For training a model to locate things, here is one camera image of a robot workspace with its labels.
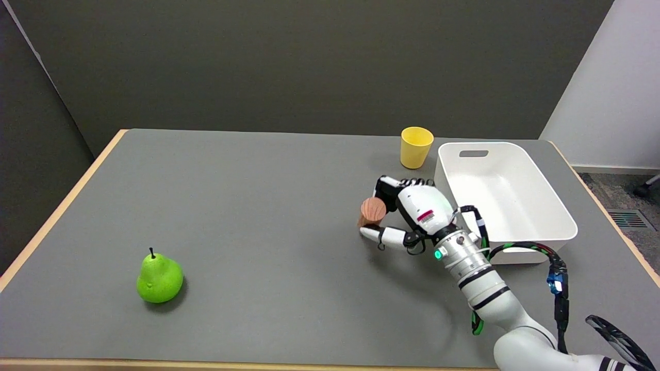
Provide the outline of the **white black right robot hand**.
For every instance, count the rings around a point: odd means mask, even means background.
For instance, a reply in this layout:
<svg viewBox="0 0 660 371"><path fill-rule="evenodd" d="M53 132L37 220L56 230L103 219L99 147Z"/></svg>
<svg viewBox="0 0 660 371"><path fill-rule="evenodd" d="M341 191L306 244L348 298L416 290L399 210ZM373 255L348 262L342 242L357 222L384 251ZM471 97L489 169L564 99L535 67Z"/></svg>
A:
<svg viewBox="0 0 660 371"><path fill-rule="evenodd" d="M375 241L379 249L387 247L416 256L426 251L426 241L436 246L443 238L459 230L454 222L454 210L447 197L424 179L398 180L381 176L373 195L386 205L386 213L399 211L409 230L393 226L368 224L360 227L360 234Z"/></svg>

